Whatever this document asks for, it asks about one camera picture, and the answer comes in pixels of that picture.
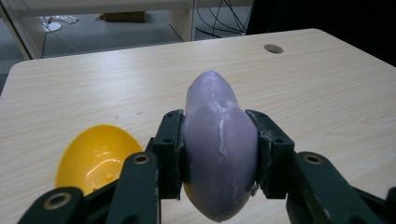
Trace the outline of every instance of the gray carpet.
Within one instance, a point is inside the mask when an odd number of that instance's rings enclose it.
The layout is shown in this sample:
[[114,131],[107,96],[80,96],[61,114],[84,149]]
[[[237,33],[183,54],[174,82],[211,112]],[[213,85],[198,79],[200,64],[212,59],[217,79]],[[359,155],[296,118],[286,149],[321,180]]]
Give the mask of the gray carpet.
[[[217,8],[211,8],[218,15]],[[246,24],[250,7],[233,9],[238,19]],[[200,16],[208,25],[213,26],[215,17],[208,8],[199,9]],[[215,38],[213,29],[205,24],[196,14],[195,40]],[[97,15],[76,15],[79,21],[75,24],[59,22],[62,27],[54,34],[47,33],[43,49],[43,58],[60,57],[113,49],[130,49],[153,45],[182,42],[168,23],[167,11],[148,11],[146,22],[108,22],[97,21]],[[241,30],[236,18],[228,8],[222,8],[216,21],[216,27],[224,30]],[[230,37],[239,34],[215,31],[217,37]],[[7,80],[7,74],[13,65],[24,61],[16,43],[0,19],[0,90]]]

